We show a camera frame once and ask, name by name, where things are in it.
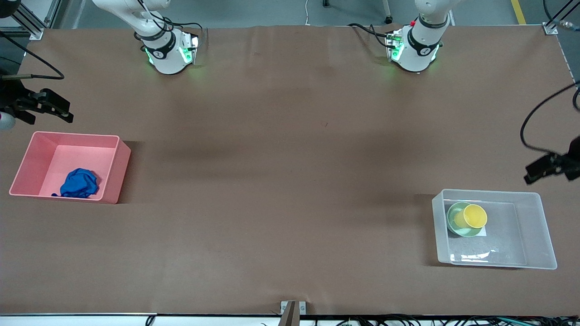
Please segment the yellow plastic cup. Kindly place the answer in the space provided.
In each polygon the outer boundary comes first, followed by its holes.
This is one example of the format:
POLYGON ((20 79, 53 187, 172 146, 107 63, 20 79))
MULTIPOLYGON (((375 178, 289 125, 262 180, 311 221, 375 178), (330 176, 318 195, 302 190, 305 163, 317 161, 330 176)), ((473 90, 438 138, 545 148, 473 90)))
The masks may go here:
POLYGON ((480 229, 487 225, 488 215, 483 207, 468 204, 456 212, 453 221, 459 228, 480 229))

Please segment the blue glove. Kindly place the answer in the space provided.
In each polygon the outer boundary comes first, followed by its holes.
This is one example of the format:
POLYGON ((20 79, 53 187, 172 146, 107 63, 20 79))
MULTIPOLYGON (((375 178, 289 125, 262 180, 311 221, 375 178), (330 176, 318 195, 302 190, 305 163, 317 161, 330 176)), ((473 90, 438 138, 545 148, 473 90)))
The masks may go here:
POLYGON ((60 193, 52 193, 51 196, 87 199, 98 190, 97 176, 93 171, 77 168, 66 176, 60 186, 60 193))

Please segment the brown paper table cover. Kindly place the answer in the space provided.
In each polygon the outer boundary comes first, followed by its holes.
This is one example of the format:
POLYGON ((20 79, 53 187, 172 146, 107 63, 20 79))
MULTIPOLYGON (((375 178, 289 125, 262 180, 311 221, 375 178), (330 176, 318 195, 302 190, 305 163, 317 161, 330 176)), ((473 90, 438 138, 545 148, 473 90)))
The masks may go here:
POLYGON ((212 29, 196 65, 150 66, 127 29, 29 49, 71 103, 0 132, 0 313, 580 314, 580 180, 524 183, 519 130, 572 82, 539 26, 451 27, 420 74, 347 27, 212 29), (33 132, 119 136, 116 205, 9 195, 33 132), (444 188, 536 192, 557 269, 438 262, 444 188))

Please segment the clear plastic box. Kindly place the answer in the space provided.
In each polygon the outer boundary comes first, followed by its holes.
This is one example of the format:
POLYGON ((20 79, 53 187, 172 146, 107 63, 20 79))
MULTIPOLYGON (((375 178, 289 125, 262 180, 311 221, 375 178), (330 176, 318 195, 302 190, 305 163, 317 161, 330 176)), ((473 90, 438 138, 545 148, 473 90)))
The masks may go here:
POLYGON ((437 258, 442 264, 555 270, 557 261, 539 194, 444 189, 432 200, 437 258), (460 237, 447 227, 452 204, 482 206, 487 236, 460 237))

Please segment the pink plastic bin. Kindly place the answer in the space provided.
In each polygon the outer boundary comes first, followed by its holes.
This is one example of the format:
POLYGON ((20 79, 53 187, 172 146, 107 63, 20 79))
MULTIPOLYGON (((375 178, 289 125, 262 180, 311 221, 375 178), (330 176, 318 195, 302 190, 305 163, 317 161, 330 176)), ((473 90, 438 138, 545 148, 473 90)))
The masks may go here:
POLYGON ((116 204, 131 149, 116 135, 37 131, 29 142, 12 185, 11 196, 56 201, 116 204), (88 198, 57 197, 76 168, 96 175, 98 190, 88 198))

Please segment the metal table edge bracket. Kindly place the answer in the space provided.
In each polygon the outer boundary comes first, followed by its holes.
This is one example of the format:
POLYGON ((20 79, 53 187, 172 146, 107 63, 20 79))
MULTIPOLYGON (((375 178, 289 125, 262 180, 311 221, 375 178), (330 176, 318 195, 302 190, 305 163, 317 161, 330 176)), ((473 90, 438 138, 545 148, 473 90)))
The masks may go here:
POLYGON ((278 326, 300 326, 300 318, 307 314, 306 301, 281 301, 278 326))

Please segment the pale green bowl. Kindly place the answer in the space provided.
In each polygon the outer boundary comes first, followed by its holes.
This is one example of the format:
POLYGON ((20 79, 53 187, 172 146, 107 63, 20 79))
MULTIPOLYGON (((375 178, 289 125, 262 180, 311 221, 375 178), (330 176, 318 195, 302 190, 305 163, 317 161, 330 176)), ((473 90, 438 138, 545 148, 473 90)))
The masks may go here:
POLYGON ((450 206, 450 208, 448 209, 448 212, 447 212, 447 227, 448 227, 448 229, 452 233, 454 233, 460 237, 467 237, 467 238, 476 236, 481 228, 480 229, 459 228, 454 223, 453 217, 455 216, 456 212, 458 212, 458 210, 460 210, 461 208, 464 208, 468 204, 472 204, 472 203, 457 202, 455 204, 452 204, 452 206, 450 206))

